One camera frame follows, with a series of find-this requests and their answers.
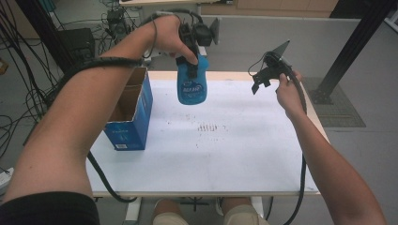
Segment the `black stand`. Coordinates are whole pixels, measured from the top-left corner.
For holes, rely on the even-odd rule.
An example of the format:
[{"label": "black stand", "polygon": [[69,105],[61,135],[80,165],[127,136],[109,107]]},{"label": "black stand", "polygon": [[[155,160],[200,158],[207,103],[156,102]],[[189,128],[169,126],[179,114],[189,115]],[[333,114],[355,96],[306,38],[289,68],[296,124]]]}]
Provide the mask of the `black stand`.
[{"label": "black stand", "polygon": [[181,204],[193,204],[193,212],[196,212],[196,206],[197,205],[208,205],[208,203],[205,202],[199,202],[202,198],[196,198],[194,197],[193,199],[190,198],[192,202],[182,202]]},{"label": "black stand", "polygon": [[396,0],[374,1],[372,7],[360,20],[357,28],[337,56],[324,80],[316,90],[310,90],[310,98],[314,104],[332,104],[330,94],[333,89],[387,17],[395,3]]}]

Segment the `open box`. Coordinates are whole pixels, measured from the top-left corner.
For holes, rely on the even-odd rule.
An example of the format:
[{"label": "open box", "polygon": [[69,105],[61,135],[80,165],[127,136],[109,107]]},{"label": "open box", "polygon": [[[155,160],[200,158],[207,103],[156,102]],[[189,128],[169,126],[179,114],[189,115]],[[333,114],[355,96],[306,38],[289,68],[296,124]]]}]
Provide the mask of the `open box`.
[{"label": "open box", "polygon": [[105,126],[115,150],[144,150],[152,110],[152,92],[146,67],[136,68]]}]

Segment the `table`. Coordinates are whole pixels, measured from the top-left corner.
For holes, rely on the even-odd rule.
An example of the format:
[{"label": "table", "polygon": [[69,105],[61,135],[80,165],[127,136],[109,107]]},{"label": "table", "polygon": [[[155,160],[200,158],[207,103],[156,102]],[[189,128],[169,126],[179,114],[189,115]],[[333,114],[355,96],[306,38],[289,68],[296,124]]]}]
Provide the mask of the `table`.
[{"label": "table", "polygon": [[[175,71],[149,71],[153,107],[144,151],[115,151],[102,132],[91,151],[125,197],[298,195],[301,151],[275,89],[252,94],[246,72],[207,72],[207,100],[181,105]],[[307,98],[308,114],[326,137]],[[94,196],[109,196],[87,161]],[[305,194],[319,194],[307,170]]]}]

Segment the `forearm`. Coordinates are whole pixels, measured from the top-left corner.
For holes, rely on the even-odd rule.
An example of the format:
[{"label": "forearm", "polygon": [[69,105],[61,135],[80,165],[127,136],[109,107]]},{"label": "forearm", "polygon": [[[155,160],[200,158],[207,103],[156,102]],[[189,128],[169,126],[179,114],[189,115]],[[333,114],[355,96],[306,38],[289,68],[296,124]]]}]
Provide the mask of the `forearm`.
[{"label": "forearm", "polygon": [[[153,39],[138,30],[103,56],[139,59]],[[54,190],[91,194],[85,158],[115,108],[132,68],[95,67],[77,73],[38,123],[16,166],[5,202]]]},{"label": "forearm", "polygon": [[291,116],[298,140],[316,185],[336,224],[366,217],[385,222],[374,194],[355,169],[325,140],[305,114]]},{"label": "forearm", "polygon": [[[140,59],[153,41],[148,38],[153,37],[148,30],[135,31],[100,57]],[[95,67],[77,73],[62,89],[31,141],[54,136],[52,141],[61,146],[72,144],[75,149],[88,150],[115,108],[131,73],[129,67]]]}]

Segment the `black cable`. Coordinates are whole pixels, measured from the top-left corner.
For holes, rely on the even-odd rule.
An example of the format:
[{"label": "black cable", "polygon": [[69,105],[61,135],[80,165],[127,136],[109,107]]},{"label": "black cable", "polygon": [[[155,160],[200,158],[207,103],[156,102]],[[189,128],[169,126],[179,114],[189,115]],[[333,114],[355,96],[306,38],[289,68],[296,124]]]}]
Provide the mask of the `black cable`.
[{"label": "black cable", "polygon": [[30,89],[29,89],[29,86],[28,86],[28,84],[27,84],[27,82],[26,82],[26,80],[25,80],[25,78],[24,78],[24,76],[23,76],[23,73],[21,72],[20,67],[18,67],[17,61],[15,60],[15,58],[14,58],[13,54],[11,53],[10,49],[7,48],[7,50],[8,50],[8,52],[9,52],[9,55],[11,56],[12,61],[13,61],[14,64],[16,65],[17,70],[19,71],[19,73],[20,73],[20,75],[21,75],[21,78],[23,79],[23,83],[24,83],[26,89],[29,91],[29,90],[30,90]]},{"label": "black cable", "polygon": [[9,128],[9,135],[6,138],[6,140],[0,145],[0,150],[4,147],[4,150],[1,152],[0,154],[0,158],[3,157],[3,155],[6,153],[6,151],[8,150],[8,146],[11,143],[11,139],[14,136],[14,132],[17,129],[18,124],[24,119],[24,118],[29,118],[29,117],[33,117],[34,115],[28,115],[26,116],[26,114],[28,113],[28,111],[24,112],[18,119],[11,121],[10,124],[10,128]]},{"label": "black cable", "polygon": [[274,199],[274,197],[271,196],[271,200],[270,200],[270,203],[269,203],[269,209],[268,209],[268,212],[267,212],[267,215],[266,215],[266,220],[268,220],[269,215],[271,214],[272,205],[273,205],[273,199]]},{"label": "black cable", "polygon": [[124,12],[126,13],[127,17],[130,19],[133,30],[136,29],[136,28],[138,28],[138,26],[137,26],[137,25],[135,24],[135,22],[132,20],[130,14],[126,11],[126,9],[125,9],[124,7],[123,7],[122,9],[123,9]]},{"label": "black cable", "polygon": [[[34,92],[34,90],[31,90],[31,91],[29,91],[26,94],[26,96],[25,96],[25,104],[26,104],[27,110],[29,111],[29,113],[31,115],[33,115],[33,113],[31,112],[30,109],[35,108],[36,109],[36,114],[38,116],[38,119],[41,119],[42,116],[45,114],[45,111],[44,111],[43,106],[41,104],[40,98],[38,99],[38,103],[37,103],[37,98],[36,97],[38,97],[38,95],[36,95],[36,97],[35,97],[35,93],[33,93],[33,92]],[[41,94],[43,96],[45,95],[45,93],[43,91],[40,90],[40,92],[41,92]],[[29,107],[29,100],[33,101],[33,106],[32,107]]]},{"label": "black cable", "polygon": [[142,60],[131,60],[128,58],[122,57],[101,57],[101,58],[93,58],[87,59],[82,63],[78,64],[75,67],[72,67],[61,79],[58,84],[57,90],[59,91],[64,87],[64,85],[74,76],[76,73],[89,69],[89,68],[98,68],[98,67],[139,67],[143,63]]},{"label": "black cable", "polygon": [[7,143],[7,141],[9,140],[10,135],[11,135],[10,131],[11,131],[11,129],[12,129],[12,119],[11,119],[11,117],[9,117],[8,115],[0,115],[0,118],[1,118],[1,117],[6,118],[6,119],[9,121],[9,123],[7,123],[7,124],[5,124],[4,126],[1,126],[1,127],[0,127],[0,130],[2,130],[2,131],[4,132],[4,133],[0,136],[0,141],[3,140],[3,139],[5,139],[5,140],[0,144],[0,149],[2,149],[3,146],[4,146],[4,145]]},{"label": "black cable", "polygon": [[[5,9],[5,7],[3,6],[3,3],[2,3],[2,2],[0,2],[0,6],[1,6],[1,9],[3,9],[3,11],[6,12],[6,9]],[[13,12],[10,11],[10,14],[11,14],[11,17],[12,17],[12,19],[13,19],[13,21],[14,21],[14,25],[16,25]],[[10,26],[11,26],[11,22],[10,22],[10,21],[8,21],[8,23],[3,22],[3,25],[4,25],[5,28],[8,30],[8,34],[12,37],[12,39],[13,39],[13,40],[16,40],[16,39],[17,39],[17,36],[16,36],[16,34],[13,32],[13,30],[11,30],[11,27],[10,27]]]},{"label": "black cable", "polygon": [[170,12],[174,12],[174,13],[186,13],[186,14],[196,17],[196,19],[198,20],[199,23],[203,23],[203,19],[199,14],[197,14],[191,10],[187,10],[185,8],[172,8],[172,9],[168,9],[166,11],[170,11]]},{"label": "black cable", "polygon": [[[5,42],[4,40],[2,40],[2,41],[3,41],[3,43],[0,43],[0,45],[5,45],[6,47],[0,48],[0,50],[5,50],[5,49],[8,49],[8,48],[11,48],[11,46],[7,45],[6,42]],[[36,44],[29,44],[29,46],[30,46],[30,47],[34,47],[34,46],[40,45],[41,43],[42,43],[42,41],[40,40],[40,41],[39,41],[38,43],[36,43]]]},{"label": "black cable", "polygon": [[118,200],[122,203],[132,203],[135,200],[137,200],[137,197],[135,197],[133,199],[123,199],[119,195],[117,195],[116,192],[114,192],[114,190],[112,189],[111,185],[109,184],[108,180],[106,179],[105,174],[103,173],[102,169],[100,168],[100,165],[98,164],[98,162],[96,161],[96,159],[94,158],[94,156],[91,152],[88,152],[87,158],[91,162],[91,165],[93,165],[94,169],[99,174],[100,180],[102,181],[102,183],[106,187],[106,189],[109,191],[109,193],[112,195],[112,197],[114,197],[116,200]]},{"label": "black cable", "polygon": [[44,57],[46,59],[46,68],[44,69],[44,72],[46,73],[47,79],[49,80],[49,82],[51,83],[52,86],[55,86],[56,83],[53,83],[53,79],[55,79],[54,75],[52,74],[52,72],[50,71],[50,63],[49,63],[49,59],[47,57],[47,53],[46,53],[46,49],[44,48],[44,44],[43,42],[41,42],[41,49],[43,50],[44,53]]},{"label": "black cable", "polygon": [[62,25],[68,25],[68,24],[72,24],[72,23],[81,23],[81,22],[92,22],[92,21],[97,22],[97,21],[101,21],[101,20],[79,20],[79,21],[73,21],[73,22],[63,22]]},{"label": "black cable", "polygon": [[3,167],[0,167],[0,170],[1,170],[2,172],[9,173],[9,171],[8,171],[8,170],[5,170],[5,169],[3,169]]},{"label": "black cable", "polygon": [[155,19],[153,19],[153,17],[151,17],[151,20],[153,22],[153,25],[155,26],[155,37],[154,37],[154,40],[152,43],[152,47],[150,48],[149,54],[148,54],[148,56],[144,56],[144,59],[147,59],[152,55],[153,49],[155,48],[156,40],[158,39],[158,28],[156,27]]},{"label": "black cable", "polygon": [[59,25],[62,27],[62,29],[63,30],[66,30],[65,29],[65,26],[64,26],[64,24],[63,23],[61,23],[61,21],[59,20],[59,18],[58,18],[58,15],[56,15],[56,13],[55,13],[55,9],[53,9],[53,14],[54,14],[54,16],[55,16],[55,18],[58,20],[58,22],[59,22]]},{"label": "black cable", "polygon": [[[6,21],[8,22],[8,24],[9,24],[11,27],[13,27],[12,24],[10,24],[10,21],[9,21],[9,19],[7,18],[7,15],[5,15],[5,13],[4,13],[3,11],[1,11],[1,10],[0,10],[0,14],[2,14],[3,17],[4,17],[4,19],[6,19]],[[28,64],[26,58],[24,57],[23,52],[21,51],[20,48],[18,48],[17,45],[15,45],[15,42],[11,41],[12,38],[9,36],[9,34],[8,34],[7,31],[6,31],[6,29],[5,29],[5,28],[3,27],[3,25],[1,25],[1,24],[0,24],[0,30],[2,30],[3,34],[6,36],[6,38],[7,38],[8,41],[10,42],[10,45],[13,46],[15,52],[20,56],[21,60],[23,61],[23,64],[25,65],[26,72],[27,72],[27,74],[28,74],[28,77],[29,77],[29,79],[30,79],[31,84],[33,84],[33,86],[35,87],[35,89],[39,92],[39,88],[38,88],[38,85],[36,84],[35,77],[33,76],[33,72],[32,72],[32,70],[31,70],[31,68],[29,67],[29,64]],[[21,38],[23,37],[23,36],[18,32],[18,30],[15,30],[15,32],[18,34],[19,37],[21,37]],[[44,102],[46,101],[46,99],[44,98],[44,96],[40,96],[40,97],[42,98],[42,100],[43,100]]]},{"label": "black cable", "polygon": [[[252,66],[249,67],[248,73],[249,75],[253,76],[250,73],[250,68],[252,68],[254,65],[258,64],[260,61],[263,61],[262,66],[264,65],[264,62],[266,61],[266,55],[268,52],[266,52],[259,61],[254,63]],[[290,66],[288,66],[286,63],[281,62],[281,55],[278,55],[279,60],[277,62],[272,61],[274,64],[278,64],[278,71],[284,71],[285,75],[290,79],[290,82],[293,82],[295,85],[296,89],[298,90],[298,96],[300,99],[301,107],[303,111],[307,114],[307,104],[304,96],[304,91],[302,90],[302,87],[299,83],[298,78],[293,74],[293,71]],[[305,160],[304,154],[302,154],[302,163],[301,163],[301,173],[300,173],[300,188],[299,188],[299,194],[298,194],[298,202],[296,204],[296,208],[292,214],[292,216],[283,224],[283,225],[288,225],[290,224],[294,218],[296,217],[297,213],[299,212],[299,208],[301,207],[302,199],[304,197],[304,189],[305,189],[305,175],[306,175],[306,169],[307,169],[307,162]]]},{"label": "black cable", "polygon": [[267,54],[267,53],[264,53],[263,56],[260,58],[260,60],[258,60],[257,62],[255,62],[253,65],[251,65],[251,66],[248,68],[248,73],[249,73],[250,76],[253,76],[253,74],[250,73],[250,69],[251,69],[252,67],[254,67],[255,65],[257,65],[259,62],[263,62],[263,63],[261,64],[261,68],[260,68],[259,70],[263,69],[263,66],[264,66],[264,57],[266,57],[266,54]]},{"label": "black cable", "polygon": [[11,14],[12,21],[14,22],[14,27],[15,27],[15,29],[17,29],[17,22],[15,20],[14,13],[12,12],[11,7],[9,6],[8,0],[6,1],[6,5],[8,7],[9,13]]}]

